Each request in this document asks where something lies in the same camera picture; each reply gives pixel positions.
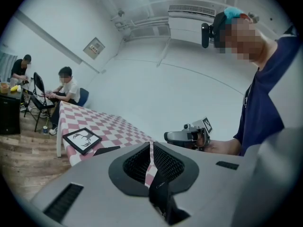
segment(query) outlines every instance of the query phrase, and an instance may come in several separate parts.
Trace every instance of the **folding chair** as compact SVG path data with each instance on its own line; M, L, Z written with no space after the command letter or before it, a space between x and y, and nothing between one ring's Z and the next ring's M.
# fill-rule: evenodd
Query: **folding chair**
M43 96L40 96L40 95L37 95L37 92L36 92L36 86L37 88L43 93ZM47 111L47 114L49 117L51 117L50 113L49 113L49 109L51 108L54 108L55 105L52 103L51 105L47 105L46 103L46 98L45 98L45 90L44 90L44 85L43 85L43 81L42 81L42 78L35 72L34 73L34 91L33 91L33 94L30 96L30 99L29 99L29 102L27 104L27 108L24 112L24 117L27 113L27 109L28 109L28 105L30 103L30 101L32 100L34 105L37 107L37 109L39 110L39 114L38 114L38 118L36 119L31 112L29 112L33 118L36 120L36 126L35 126L35 132L36 132L36 129L37 129L37 125L38 125L38 121L40 119L40 114L42 112L42 110L46 110Z

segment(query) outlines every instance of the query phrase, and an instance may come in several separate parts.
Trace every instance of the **checkered tablecloth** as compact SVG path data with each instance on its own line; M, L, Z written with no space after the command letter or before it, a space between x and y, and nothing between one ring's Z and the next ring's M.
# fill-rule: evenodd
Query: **checkered tablecloth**
M61 135L87 128L102 138L102 141L92 148L85 156L76 151L63 140L64 148L71 165L92 157L99 148L112 146L127 147L149 141L151 143L151 164L146 173L145 185L150 186L157 168L153 163L154 140L140 131L120 116L98 113L94 110L72 105L66 102L60 104Z

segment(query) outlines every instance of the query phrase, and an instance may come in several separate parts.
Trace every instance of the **air conditioner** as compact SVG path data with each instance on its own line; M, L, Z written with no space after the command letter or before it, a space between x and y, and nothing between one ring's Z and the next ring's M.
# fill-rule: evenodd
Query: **air conditioner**
M169 27L172 39L202 44L201 25L214 22L216 10L193 5L170 5Z

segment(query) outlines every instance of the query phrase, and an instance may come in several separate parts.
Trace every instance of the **person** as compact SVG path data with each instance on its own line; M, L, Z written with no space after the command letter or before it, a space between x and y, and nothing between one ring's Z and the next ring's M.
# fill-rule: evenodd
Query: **person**
M26 76L25 73L27 70L27 65L29 65L31 61L32 61L32 57L30 55L25 55L23 59L18 59L15 61L13 68L11 70L10 87L13 87L21 83L28 83L28 76ZM27 105L24 101L23 94L21 97L20 105L21 105L20 111L24 112L27 109Z
M18 59L15 61L13 68L11 70L11 80L15 80L15 83L21 83L28 81L28 77L25 75L27 70L27 65L31 63L32 57L30 55L25 55L23 59Z
M55 111L50 119L53 124L52 129L49 131L51 135L55 135L58 130L60 102L65 101L77 105L80 99L80 88L76 79L72 76L71 68L63 67L58 74L62 84L53 92L45 93L48 99L52 102L57 102Z
M261 144L284 128L268 94L291 65L301 42L293 36L277 41L265 37L237 8L217 14L213 26L215 47L230 49L238 59L249 60L258 70L244 95L237 134L229 141L211 140L205 152L243 156L248 147Z

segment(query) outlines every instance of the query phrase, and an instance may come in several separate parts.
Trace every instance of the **blue shirt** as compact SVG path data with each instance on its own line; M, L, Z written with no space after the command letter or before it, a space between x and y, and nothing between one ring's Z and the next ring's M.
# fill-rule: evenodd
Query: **blue shirt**
M299 50L300 40L297 37L282 37L277 43L275 53L264 69L257 71L244 95L239 130L234 136L242 145L241 156L249 146L261 144L268 136L284 128L268 94L291 65Z

